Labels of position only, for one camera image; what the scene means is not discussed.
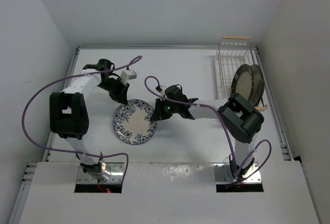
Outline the blue floral plate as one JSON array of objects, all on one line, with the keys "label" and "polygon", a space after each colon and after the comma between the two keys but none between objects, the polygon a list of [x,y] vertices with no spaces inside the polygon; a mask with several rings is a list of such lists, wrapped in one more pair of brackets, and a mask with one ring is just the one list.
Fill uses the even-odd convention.
[{"label": "blue floral plate", "polygon": [[119,105],[113,115],[112,126],[116,136],[124,143],[141,145],[155,134],[157,122],[150,118],[153,107],[140,99],[131,99]]}]

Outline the striped dark rim plate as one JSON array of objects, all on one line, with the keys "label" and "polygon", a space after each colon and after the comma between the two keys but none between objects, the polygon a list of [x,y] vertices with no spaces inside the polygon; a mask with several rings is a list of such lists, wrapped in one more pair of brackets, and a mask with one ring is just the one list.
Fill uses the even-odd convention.
[{"label": "striped dark rim plate", "polygon": [[238,93],[246,100],[250,100],[253,90],[253,72],[248,64],[241,65],[234,74],[231,93]]}]

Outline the plain dark rim plate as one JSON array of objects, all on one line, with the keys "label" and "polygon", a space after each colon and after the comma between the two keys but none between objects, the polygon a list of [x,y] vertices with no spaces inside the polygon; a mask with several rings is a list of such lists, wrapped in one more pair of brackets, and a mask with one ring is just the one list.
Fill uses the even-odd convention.
[{"label": "plain dark rim plate", "polygon": [[253,87],[249,103],[256,107],[262,99],[265,90],[265,81],[259,65],[251,65],[251,70],[253,73]]}]

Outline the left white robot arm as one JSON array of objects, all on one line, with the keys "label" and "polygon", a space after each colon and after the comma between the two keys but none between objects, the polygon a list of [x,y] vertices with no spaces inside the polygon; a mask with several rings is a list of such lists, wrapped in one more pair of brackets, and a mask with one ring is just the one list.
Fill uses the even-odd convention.
[{"label": "left white robot arm", "polygon": [[107,59],[100,59],[97,64],[87,64],[81,76],[49,97],[51,131],[71,145],[83,172],[98,182],[110,179],[111,168],[92,142],[83,138],[89,129],[85,98],[95,88],[100,88],[108,92],[113,101],[126,105],[128,82],[137,76],[128,67],[122,69],[119,75],[113,73],[113,69],[114,63]]}]

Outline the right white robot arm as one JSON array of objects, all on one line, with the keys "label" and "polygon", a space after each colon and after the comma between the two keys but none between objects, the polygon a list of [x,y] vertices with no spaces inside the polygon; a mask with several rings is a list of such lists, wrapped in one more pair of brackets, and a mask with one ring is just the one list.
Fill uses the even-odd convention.
[{"label": "right white robot arm", "polygon": [[254,135],[261,130],[264,122],[262,114],[238,93],[225,100],[203,101],[188,98],[180,85],[156,87],[158,98],[155,100],[151,121],[170,119],[178,114],[184,119],[210,118],[220,121],[226,137],[235,139],[229,143],[232,159],[230,166],[233,177],[242,179],[254,162]]}]

